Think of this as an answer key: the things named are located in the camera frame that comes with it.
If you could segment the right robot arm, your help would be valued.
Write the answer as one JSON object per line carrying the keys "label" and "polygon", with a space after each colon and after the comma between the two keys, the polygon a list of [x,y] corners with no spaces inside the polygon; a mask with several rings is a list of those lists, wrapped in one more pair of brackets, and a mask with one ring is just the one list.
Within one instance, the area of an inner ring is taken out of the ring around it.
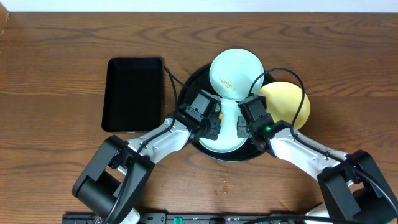
{"label": "right robot arm", "polygon": [[362,150],[336,151],[301,134],[286,121],[275,122],[264,96],[238,103],[252,143],[273,157],[292,163],[317,180],[325,213],[332,220],[388,223],[397,218],[397,198],[375,160]]}

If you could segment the yellow plate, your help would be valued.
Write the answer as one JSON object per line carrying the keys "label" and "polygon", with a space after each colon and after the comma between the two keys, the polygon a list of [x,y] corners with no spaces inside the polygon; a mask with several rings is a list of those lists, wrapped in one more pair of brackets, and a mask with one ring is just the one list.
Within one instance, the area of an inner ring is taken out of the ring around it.
{"label": "yellow plate", "polygon": [[267,112],[274,122],[283,120],[292,124],[302,99],[302,89],[289,82],[272,82],[264,85],[258,95],[266,97]]}

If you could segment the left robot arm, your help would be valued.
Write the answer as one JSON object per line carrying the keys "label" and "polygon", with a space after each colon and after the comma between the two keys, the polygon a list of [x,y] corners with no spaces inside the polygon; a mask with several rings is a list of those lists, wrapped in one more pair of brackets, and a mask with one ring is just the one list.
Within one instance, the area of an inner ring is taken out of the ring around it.
{"label": "left robot arm", "polygon": [[126,141],[110,136],[75,182],[72,195],[103,223],[138,223],[134,207],[156,163],[200,138],[215,140],[220,113],[220,97],[201,90],[147,134]]}

